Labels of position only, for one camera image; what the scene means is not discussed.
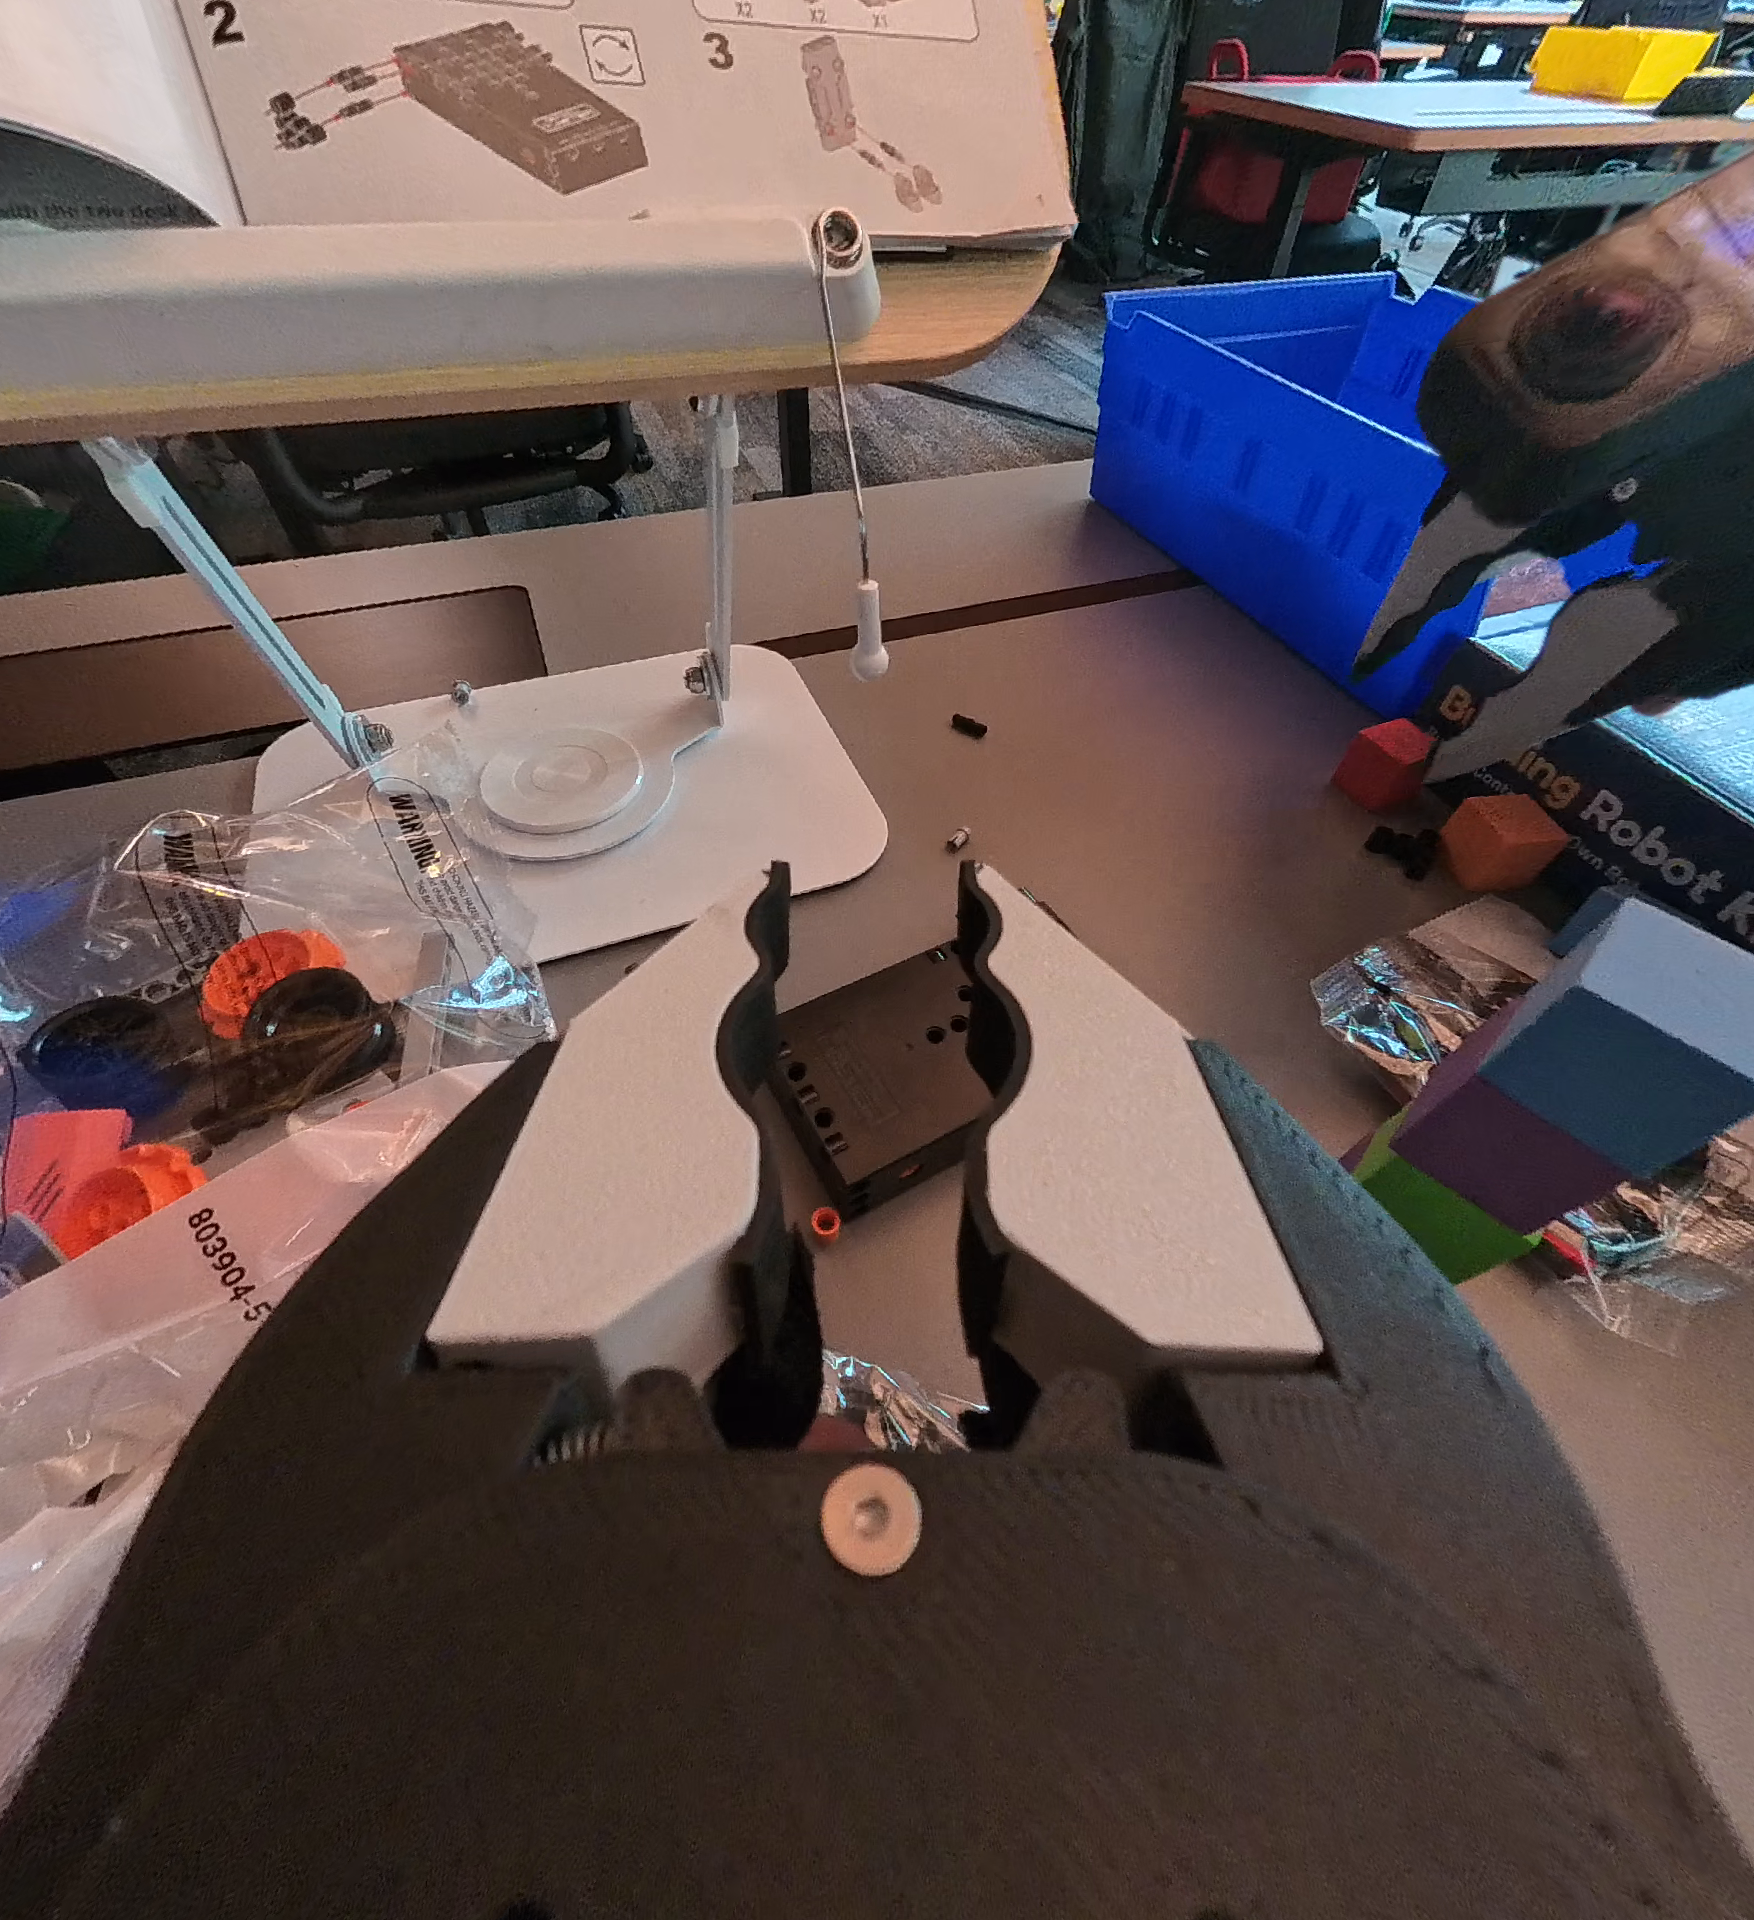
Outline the black perforated block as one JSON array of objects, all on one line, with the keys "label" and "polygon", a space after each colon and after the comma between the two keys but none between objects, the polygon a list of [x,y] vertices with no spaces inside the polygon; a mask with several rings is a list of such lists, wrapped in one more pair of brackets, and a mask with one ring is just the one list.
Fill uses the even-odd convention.
[{"label": "black perforated block", "polygon": [[868,1219],[962,1162],[989,1109],[969,1017],[949,939],[779,1013],[771,1092],[832,1215]]}]

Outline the orange cube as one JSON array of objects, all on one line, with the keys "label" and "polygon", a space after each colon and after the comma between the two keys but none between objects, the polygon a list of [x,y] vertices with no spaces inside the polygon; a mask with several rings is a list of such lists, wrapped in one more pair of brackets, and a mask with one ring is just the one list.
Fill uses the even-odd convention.
[{"label": "orange cube", "polygon": [[1526,796],[1479,796],[1440,828],[1440,866],[1467,891],[1520,891],[1571,846],[1571,834]]}]

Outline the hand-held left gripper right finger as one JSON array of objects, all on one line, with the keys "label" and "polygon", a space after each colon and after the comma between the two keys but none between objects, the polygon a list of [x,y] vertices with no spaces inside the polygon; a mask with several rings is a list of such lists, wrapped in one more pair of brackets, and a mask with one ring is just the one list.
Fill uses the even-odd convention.
[{"label": "hand-held left gripper right finger", "polygon": [[1196,1036],[989,861],[958,866],[954,952],[983,1112],[962,1146],[969,1439],[1007,1446],[1076,1372],[1153,1409],[1183,1367],[1281,1376],[1327,1341]]}]

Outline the white book stand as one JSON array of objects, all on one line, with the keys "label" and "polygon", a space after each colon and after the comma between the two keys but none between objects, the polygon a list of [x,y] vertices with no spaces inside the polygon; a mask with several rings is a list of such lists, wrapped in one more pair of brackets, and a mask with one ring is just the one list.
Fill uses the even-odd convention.
[{"label": "white book stand", "polygon": [[472,834],[506,857],[531,952],[620,947],[699,915],[746,866],[787,861],[791,891],[868,873],[888,820],[791,659],[733,646],[738,394],[821,386],[879,326],[879,254],[844,211],[642,221],[411,225],[34,225],[0,218],[0,442],[39,421],[89,442],[127,511],[276,653],[305,667],[233,583],[134,440],[242,421],[269,390],[318,417],[500,415],[699,399],[707,613],[673,653],[555,668],[472,697],[350,715],[305,679],[305,723],[255,765],[255,810],[350,761],[457,733]]}]

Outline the white paper packet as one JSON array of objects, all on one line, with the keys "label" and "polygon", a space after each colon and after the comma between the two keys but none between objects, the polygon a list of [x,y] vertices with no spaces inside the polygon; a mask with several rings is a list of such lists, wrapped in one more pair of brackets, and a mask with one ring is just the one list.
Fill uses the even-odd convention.
[{"label": "white paper packet", "polygon": [[314,1254],[503,1065],[287,1128],[0,1302],[0,1802],[185,1431]]}]

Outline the red office chair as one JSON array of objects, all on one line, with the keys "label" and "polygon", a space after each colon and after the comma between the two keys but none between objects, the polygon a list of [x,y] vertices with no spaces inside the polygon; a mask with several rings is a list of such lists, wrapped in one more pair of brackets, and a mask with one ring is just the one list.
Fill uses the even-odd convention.
[{"label": "red office chair", "polygon": [[[1340,52],[1325,76],[1295,76],[1297,82],[1311,80],[1360,80],[1378,82],[1387,64],[1373,52]],[[1252,76],[1248,40],[1218,37],[1207,54],[1207,80],[1215,82],[1248,82],[1248,80],[1290,80],[1290,76]],[[1272,139],[1281,125],[1252,122],[1248,128],[1227,128],[1218,114],[1176,107],[1176,160],[1180,160],[1180,190],[1171,207],[1180,215],[1210,215],[1235,225],[1264,225],[1278,207],[1281,169]],[[1367,156],[1340,156],[1327,160],[1308,191],[1301,225],[1335,225],[1354,215],[1360,191],[1360,175]]]}]

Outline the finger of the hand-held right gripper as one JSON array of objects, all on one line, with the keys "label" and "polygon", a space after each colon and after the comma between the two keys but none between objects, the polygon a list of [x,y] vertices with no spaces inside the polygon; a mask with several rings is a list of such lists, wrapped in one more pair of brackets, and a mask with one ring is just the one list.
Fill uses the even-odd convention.
[{"label": "finger of the hand-held right gripper", "polygon": [[1453,653],[1475,631],[1467,611],[1481,611],[1488,571],[1509,559],[1532,521],[1535,492],[1445,477],[1354,658],[1354,687],[1394,672],[1402,658],[1445,659],[1440,642]]},{"label": "finger of the hand-held right gripper", "polygon": [[1681,564],[1580,588],[1545,628],[1524,672],[1488,658],[1475,642],[1453,650],[1433,680],[1426,715],[1440,733],[1424,783],[1453,783],[1580,727],[1580,713],[1640,659],[1670,628]]}]

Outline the open instruction booklet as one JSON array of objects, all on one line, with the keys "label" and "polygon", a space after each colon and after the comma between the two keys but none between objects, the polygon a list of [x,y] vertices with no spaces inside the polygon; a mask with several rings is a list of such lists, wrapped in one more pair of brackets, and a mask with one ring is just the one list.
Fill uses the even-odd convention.
[{"label": "open instruction booklet", "polygon": [[0,218],[799,221],[873,251],[1076,230],[1040,4],[0,4]]}]

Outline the purple cube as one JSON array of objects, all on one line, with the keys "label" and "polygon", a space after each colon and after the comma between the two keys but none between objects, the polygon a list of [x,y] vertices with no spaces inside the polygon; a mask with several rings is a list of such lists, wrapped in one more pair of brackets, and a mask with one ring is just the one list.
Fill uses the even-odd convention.
[{"label": "purple cube", "polygon": [[1496,1019],[1479,1023],[1399,1112],[1394,1153],[1497,1225],[1541,1232],[1627,1179],[1586,1140],[1481,1081]]}]

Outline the green cube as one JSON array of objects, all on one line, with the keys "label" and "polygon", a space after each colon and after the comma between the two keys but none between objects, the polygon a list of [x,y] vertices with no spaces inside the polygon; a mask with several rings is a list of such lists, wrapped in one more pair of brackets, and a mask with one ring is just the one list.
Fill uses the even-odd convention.
[{"label": "green cube", "polygon": [[1481,1271],[1526,1258],[1541,1232],[1517,1232],[1488,1207],[1445,1189],[1394,1152],[1394,1132],[1407,1109],[1373,1128],[1373,1136],[1342,1153],[1354,1179],[1424,1248],[1433,1267],[1453,1279],[1479,1279]]}]

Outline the clear bag orange blue parts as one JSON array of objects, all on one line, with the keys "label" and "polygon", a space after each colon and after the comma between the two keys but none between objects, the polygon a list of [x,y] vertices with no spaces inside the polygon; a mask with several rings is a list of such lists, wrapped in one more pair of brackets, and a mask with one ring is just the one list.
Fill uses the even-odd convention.
[{"label": "clear bag orange blue parts", "polygon": [[431,733],[0,886],[0,1298],[287,1132],[555,1036],[472,788]]}]

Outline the blue plastic bin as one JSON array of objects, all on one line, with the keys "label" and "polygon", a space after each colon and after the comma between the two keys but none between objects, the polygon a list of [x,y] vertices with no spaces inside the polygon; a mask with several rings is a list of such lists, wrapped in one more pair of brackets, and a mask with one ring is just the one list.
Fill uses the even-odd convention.
[{"label": "blue plastic bin", "polygon": [[1491,584],[1354,659],[1445,484],[1417,406],[1475,306],[1387,271],[1108,294],[1089,491],[1367,715],[1417,715]]}]

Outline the blue printed toy box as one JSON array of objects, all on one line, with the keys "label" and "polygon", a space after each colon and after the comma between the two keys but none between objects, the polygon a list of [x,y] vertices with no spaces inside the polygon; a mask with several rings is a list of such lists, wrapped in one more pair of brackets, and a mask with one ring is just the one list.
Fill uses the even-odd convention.
[{"label": "blue printed toy box", "polygon": [[1625,886],[1754,951],[1754,687],[1661,715],[1610,713],[1436,796],[1526,796],[1554,810],[1571,848],[1545,891],[1571,909]]}]

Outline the red cube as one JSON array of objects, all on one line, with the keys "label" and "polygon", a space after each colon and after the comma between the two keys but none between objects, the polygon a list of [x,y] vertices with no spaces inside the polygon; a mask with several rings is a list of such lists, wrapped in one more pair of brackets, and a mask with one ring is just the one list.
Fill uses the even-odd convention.
[{"label": "red cube", "polygon": [[1436,733],[1407,715],[1367,723],[1342,749],[1331,788],[1367,815],[1399,815],[1419,799],[1436,746]]}]

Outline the black office chair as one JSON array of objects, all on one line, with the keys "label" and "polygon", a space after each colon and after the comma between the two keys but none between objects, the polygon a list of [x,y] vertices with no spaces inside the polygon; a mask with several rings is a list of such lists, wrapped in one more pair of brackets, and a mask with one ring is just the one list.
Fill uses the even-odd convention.
[{"label": "black office chair", "polygon": [[227,432],[299,556],[329,537],[394,520],[448,520],[485,537],[485,511],[545,492],[595,492],[623,515],[620,483],[652,453],[626,403],[540,406],[457,417],[372,417]]}]

